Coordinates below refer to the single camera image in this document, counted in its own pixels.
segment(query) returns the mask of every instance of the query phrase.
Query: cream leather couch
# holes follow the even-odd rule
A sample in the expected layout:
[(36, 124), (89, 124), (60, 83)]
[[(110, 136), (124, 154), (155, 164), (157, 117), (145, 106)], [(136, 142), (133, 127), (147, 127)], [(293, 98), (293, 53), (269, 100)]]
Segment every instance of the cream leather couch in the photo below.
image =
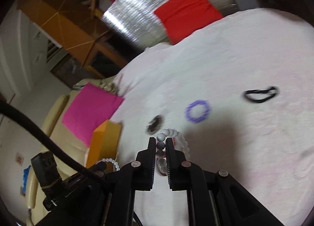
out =
[[(100, 84), (100, 80), (98, 79), (84, 79), (80, 84), (86, 84), (87, 82), (96, 86)], [(78, 93), (79, 91), (72, 90), (70, 94), (60, 96), (50, 109), (41, 129), (64, 152), (80, 164), (84, 165), (84, 156), (87, 150), (86, 146), (82, 141), (73, 136), (73, 134), (61, 123), (64, 113)], [(41, 152), (44, 151), (47, 151), (47, 149), (43, 146)], [(55, 157), (55, 160), (62, 179), (66, 179), (76, 173), (75, 170), (71, 169), (58, 158)], [(45, 194), (41, 190), (34, 170), (31, 167), (26, 185), (26, 205), (30, 209), (29, 216), (26, 220), (27, 226), (34, 226), (48, 213), (42, 204), (44, 198)]]

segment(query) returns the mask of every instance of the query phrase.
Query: black hair tie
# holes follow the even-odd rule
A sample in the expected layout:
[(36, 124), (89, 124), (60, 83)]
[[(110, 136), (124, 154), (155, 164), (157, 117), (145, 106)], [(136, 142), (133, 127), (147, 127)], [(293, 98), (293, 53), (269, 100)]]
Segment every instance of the black hair tie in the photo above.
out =
[[(270, 95), (264, 99), (261, 100), (255, 100), (252, 99), (248, 96), (248, 94), (267, 94), (270, 93)], [(249, 91), (245, 91), (243, 93), (243, 96), (246, 100), (252, 102), (252, 103), (263, 103), (265, 101), (270, 100), (271, 98), (275, 97), (277, 94), (279, 93), (279, 89), (278, 87), (275, 86), (271, 86), (269, 87), (267, 90), (249, 90)]]

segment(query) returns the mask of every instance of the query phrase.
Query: pearl string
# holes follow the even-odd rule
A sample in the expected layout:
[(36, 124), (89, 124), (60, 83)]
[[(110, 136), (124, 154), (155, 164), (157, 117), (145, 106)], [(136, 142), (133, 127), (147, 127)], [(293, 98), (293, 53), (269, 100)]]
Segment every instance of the pearl string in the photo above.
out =
[(115, 166), (115, 169), (116, 169), (115, 171), (119, 171), (120, 170), (118, 162), (116, 162), (112, 158), (105, 158), (105, 159), (101, 159), (100, 161), (102, 161), (102, 162), (111, 162)]
[(166, 137), (175, 138), (183, 148), (182, 152), (184, 153), (186, 160), (190, 159), (190, 149), (187, 147), (188, 143), (185, 141), (182, 133), (174, 129), (161, 130), (161, 132), (157, 135), (158, 143), (156, 144), (156, 148), (158, 149), (158, 151), (156, 152), (156, 157), (158, 158), (158, 169), (162, 174), (167, 174), (167, 164), (166, 160), (164, 159), (164, 148), (166, 146), (164, 141)]

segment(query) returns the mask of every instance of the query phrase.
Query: silver reflective sheet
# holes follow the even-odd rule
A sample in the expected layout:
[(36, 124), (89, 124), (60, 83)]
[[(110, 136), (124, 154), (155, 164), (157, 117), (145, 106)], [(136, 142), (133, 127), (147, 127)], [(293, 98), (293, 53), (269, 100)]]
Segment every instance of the silver reflective sheet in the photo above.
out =
[[(163, 24), (153, 13), (168, 0), (116, 0), (102, 21), (140, 50), (168, 41)], [(223, 16), (238, 11), (234, 0), (209, 0)]]

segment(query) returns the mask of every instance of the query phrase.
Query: purple ring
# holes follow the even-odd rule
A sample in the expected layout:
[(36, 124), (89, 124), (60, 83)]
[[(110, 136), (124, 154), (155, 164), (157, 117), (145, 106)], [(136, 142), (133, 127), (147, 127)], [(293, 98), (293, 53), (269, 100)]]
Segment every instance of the purple ring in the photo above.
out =
[[(198, 106), (198, 105), (202, 105), (204, 106), (205, 108), (205, 111), (203, 113), (202, 116), (198, 117), (198, 118), (194, 118), (190, 115), (191, 113), (191, 110), (192, 108), (194, 108), (195, 106)], [(192, 102), (191, 104), (189, 104), (189, 106), (186, 108), (186, 111), (185, 111), (185, 118), (190, 121), (190, 122), (193, 122), (193, 123), (200, 123), (204, 120), (206, 120), (207, 116), (209, 115), (209, 111), (210, 111), (210, 107), (209, 107), (209, 104), (207, 101), (203, 101), (203, 100), (197, 100), (197, 101), (194, 101)]]

